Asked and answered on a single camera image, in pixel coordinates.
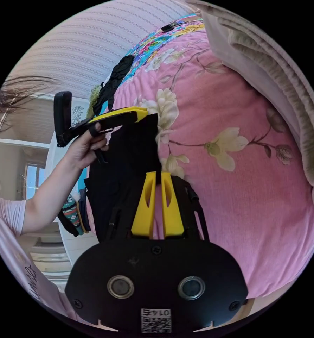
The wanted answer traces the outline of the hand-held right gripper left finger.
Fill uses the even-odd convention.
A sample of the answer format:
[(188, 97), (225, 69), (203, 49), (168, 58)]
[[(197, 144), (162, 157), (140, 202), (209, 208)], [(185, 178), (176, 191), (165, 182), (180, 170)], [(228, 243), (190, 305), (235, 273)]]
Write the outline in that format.
[(156, 172), (148, 172), (131, 227), (131, 233), (134, 237), (153, 237), (155, 193)]

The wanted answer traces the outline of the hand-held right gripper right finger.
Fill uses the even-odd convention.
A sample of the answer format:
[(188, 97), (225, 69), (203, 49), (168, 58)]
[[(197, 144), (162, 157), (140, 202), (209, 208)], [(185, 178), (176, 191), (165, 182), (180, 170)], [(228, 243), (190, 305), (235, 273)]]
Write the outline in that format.
[(164, 238), (183, 237), (184, 226), (169, 172), (161, 172), (161, 196)]

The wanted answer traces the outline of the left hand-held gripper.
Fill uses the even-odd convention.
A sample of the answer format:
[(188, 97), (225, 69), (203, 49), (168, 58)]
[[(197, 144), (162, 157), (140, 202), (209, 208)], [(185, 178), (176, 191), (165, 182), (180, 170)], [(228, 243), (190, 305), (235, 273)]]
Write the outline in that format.
[(112, 131), (115, 127), (139, 122), (147, 115), (147, 108), (132, 106), (114, 109), (94, 118), (84, 119), (67, 129), (66, 143), (68, 144), (76, 137), (81, 136), (87, 130), (96, 137), (99, 134)]

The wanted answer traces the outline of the person's left hand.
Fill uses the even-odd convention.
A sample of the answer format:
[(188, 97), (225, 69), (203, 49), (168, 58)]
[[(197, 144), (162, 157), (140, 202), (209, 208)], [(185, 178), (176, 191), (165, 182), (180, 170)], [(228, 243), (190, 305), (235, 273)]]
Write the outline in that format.
[(108, 141), (105, 134), (97, 132), (96, 136), (92, 136), (90, 131), (86, 131), (74, 140), (64, 155), (63, 162), (65, 168), (70, 171), (86, 168), (96, 160), (97, 150), (108, 150), (107, 143)]

